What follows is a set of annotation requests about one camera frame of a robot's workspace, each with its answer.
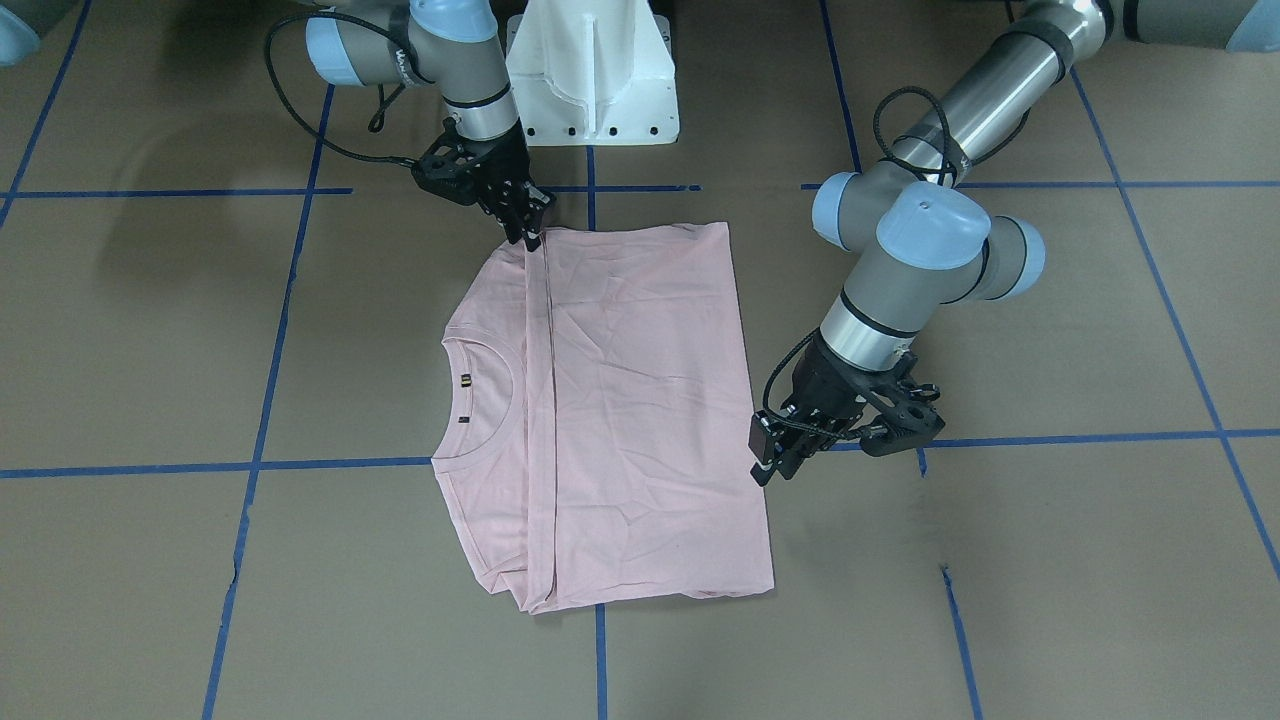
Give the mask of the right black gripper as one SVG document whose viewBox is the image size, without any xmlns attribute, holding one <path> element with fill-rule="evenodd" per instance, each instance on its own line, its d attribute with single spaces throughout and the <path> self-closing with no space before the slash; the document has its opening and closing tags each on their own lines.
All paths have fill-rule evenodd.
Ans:
<svg viewBox="0 0 1280 720">
<path fill-rule="evenodd" d="M 463 149 L 474 156 L 471 177 L 483 209 L 502 225 L 521 225 L 525 249 L 538 251 L 556 196 L 532 182 L 526 131 L 511 128 L 490 140 L 465 138 Z"/>
</svg>

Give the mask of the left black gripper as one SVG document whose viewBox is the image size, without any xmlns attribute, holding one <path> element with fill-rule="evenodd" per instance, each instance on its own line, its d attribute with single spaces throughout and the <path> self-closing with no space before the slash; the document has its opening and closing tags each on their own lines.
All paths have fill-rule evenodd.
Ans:
<svg viewBox="0 0 1280 720">
<path fill-rule="evenodd" d="M 790 421 L 785 425 L 765 410 L 751 416 L 749 447 L 755 457 L 750 474 L 759 487 L 767 487 L 774 475 L 795 478 L 801 465 L 814 455 L 838 442 L 860 442 L 870 437 L 863 425 L 867 402 L 842 374 L 842 360 L 831 355 L 818 329 L 812 331 L 780 363 L 785 369 L 792 360 L 791 391 L 780 405 Z"/>
</svg>

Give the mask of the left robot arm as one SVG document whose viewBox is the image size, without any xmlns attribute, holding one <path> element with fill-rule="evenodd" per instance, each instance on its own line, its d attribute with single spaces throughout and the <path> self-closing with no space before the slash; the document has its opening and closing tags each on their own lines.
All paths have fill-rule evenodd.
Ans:
<svg viewBox="0 0 1280 720">
<path fill-rule="evenodd" d="M 863 173 L 817 191 L 815 232 L 858 258 L 822 323 L 781 361 L 791 391 L 751 420 L 751 477 L 791 479 L 815 454 L 854 442 L 872 456 L 928 445 L 945 428 L 940 389 L 913 378 L 911 346 L 938 307 L 1028 291 L 1046 263 L 1029 223 L 992 215 L 959 190 L 1020 132 L 1034 104 L 1120 33 L 1228 53 L 1277 50 L 1275 1 L 1029 1 L 943 96 L 905 86 L 928 111 Z"/>
</svg>

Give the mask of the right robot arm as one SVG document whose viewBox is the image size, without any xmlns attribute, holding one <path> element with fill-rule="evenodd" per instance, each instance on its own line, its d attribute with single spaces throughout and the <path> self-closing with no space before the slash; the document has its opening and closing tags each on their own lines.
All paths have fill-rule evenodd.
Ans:
<svg viewBox="0 0 1280 720">
<path fill-rule="evenodd" d="M 275 42 L 292 26 L 302 28 L 308 61 L 326 83 L 379 90 L 371 132 L 399 96 L 420 87 L 440 95 L 442 132 L 417 156 L 370 155 L 326 138 L 294 108 L 275 67 Z M 268 27 L 261 56 L 276 100 L 317 143 L 356 161 L 404 168 L 420 190 L 480 208 L 509 243 L 534 252 L 556 197 L 532 179 L 498 31 L 486 1 L 303 1 Z"/>
</svg>

